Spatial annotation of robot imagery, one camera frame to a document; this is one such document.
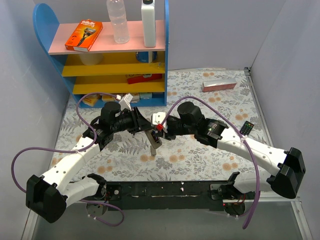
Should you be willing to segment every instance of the floral pattern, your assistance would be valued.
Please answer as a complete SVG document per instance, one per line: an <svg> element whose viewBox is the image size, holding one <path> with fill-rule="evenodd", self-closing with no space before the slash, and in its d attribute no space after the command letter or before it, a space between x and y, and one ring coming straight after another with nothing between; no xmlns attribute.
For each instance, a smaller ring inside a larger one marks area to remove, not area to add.
<svg viewBox="0 0 320 240"><path fill-rule="evenodd" d="M203 81L235 78L234 89L202 92ZM140 112L149 118L153 113L167 112L181 97L196 96L217 109L237 128L246 120L255 124L250 138L266 143L263 125L257 114L253 96L245 73L242 70L197 70L170 71L168 73L167 106L140 107ZM201 103L190 100L200 107L207 118L218 118ZM76 103L71 98L62 122L56 148L70 150L86 130L79 120ZM100 109L80 109L80 114L90 122L100 115ZM178 117L177 110L172 115ZM65 154L54 153L51 166ZM132 136L127 131L114 134L107 147L79 171L73 181L96 173L107 181L187 181L226 180L232 172L253 172L250 161L233 153L214 149L197 142L193 135L177 136L173 141L162 140L157 155L151 156L150 143L143 132Z"/></svg>

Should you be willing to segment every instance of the shelf unit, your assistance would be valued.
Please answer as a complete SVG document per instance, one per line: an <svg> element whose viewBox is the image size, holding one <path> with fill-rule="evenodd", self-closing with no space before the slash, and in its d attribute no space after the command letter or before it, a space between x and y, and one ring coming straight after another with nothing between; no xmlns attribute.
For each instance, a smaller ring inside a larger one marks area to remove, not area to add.
<svg viewBox="0 0 320 240"><path fill-rule="evenodd" d="M156 46L145 47L142 21L128 21L129 42L114 41L110 22L103 22L103 29L89 52L70 51L65 43L78 23L60 24L54 11L45 3L37 4L33 10L33 27L38 42L60 74L66 88L77 102L91 92L105 93L157 93L151 99L140 99L132 107L167 105L168 45L169 45L169 0L164 1L164 20L156 21ZM156 51L152 63L141 63L136 52ZM103 53L99 64L83 65L79 55ZM161 79L128 84L129 74L162 74ZM102 108L100 99L94 108ZM91 108L80 104L81 108Z"/></svg>

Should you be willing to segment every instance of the white wall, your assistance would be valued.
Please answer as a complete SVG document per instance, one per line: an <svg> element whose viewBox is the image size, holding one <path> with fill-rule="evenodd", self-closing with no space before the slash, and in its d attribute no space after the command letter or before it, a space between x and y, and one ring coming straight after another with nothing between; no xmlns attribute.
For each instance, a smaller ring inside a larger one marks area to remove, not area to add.
<svg viewBox="0 0 320 240"><path fill-rule="evenodd" d="M0 1L0 239L21 238L29 209L14 184L11 161L21 149L55 146L68 93L38 44L32 0ZM32 151L17 160L16 175L27 179L48 169L52 154Z"/></svg>
<svg viewBox="0 0 320 240"><path fill-rule="evenodd" d="M302 151L299 194L314 239L320 239L320 2L287 0L252 66L276 147Z"/></svg>
<svg viewBox="0 0 320 240"><path fill-rule="evenodd" d="M250 67L286 0L170 0L169 69ZM109 21L106 0L47 3L61 23ZM141 20L141 0L124 0L127 19ZM164 0L155 0L163 19Z"/></svg>

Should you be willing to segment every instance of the white bottle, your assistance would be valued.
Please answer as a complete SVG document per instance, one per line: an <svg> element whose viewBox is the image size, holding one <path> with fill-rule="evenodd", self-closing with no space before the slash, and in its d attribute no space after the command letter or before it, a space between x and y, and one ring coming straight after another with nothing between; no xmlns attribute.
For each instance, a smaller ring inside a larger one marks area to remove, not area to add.
<svg viewBox="0 0 320 240"><path fill-rule="evenodd" d="M144 46L147 48L153 48L156 46L155 0L142 0L141 17L143 24Z"/></svg>
<svg viewBox="0 0 320 240"><path fill-rule="evenodd" d="M113 27L114 41L125 44L129 41L129 31L124 0L106 0L109 18Z"/></svg>

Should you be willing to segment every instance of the remote control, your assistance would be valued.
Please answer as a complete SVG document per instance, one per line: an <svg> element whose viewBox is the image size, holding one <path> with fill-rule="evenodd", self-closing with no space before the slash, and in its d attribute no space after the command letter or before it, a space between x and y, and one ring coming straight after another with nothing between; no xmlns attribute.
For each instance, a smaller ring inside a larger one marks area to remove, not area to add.
<svg viewBox="0 0 320 240"><path fill-rule="evenodd" d="M240 133L244 136L248 136L253 128L254 128L253 123L249 121L245 121L245 123L241 127Z"/></svg>

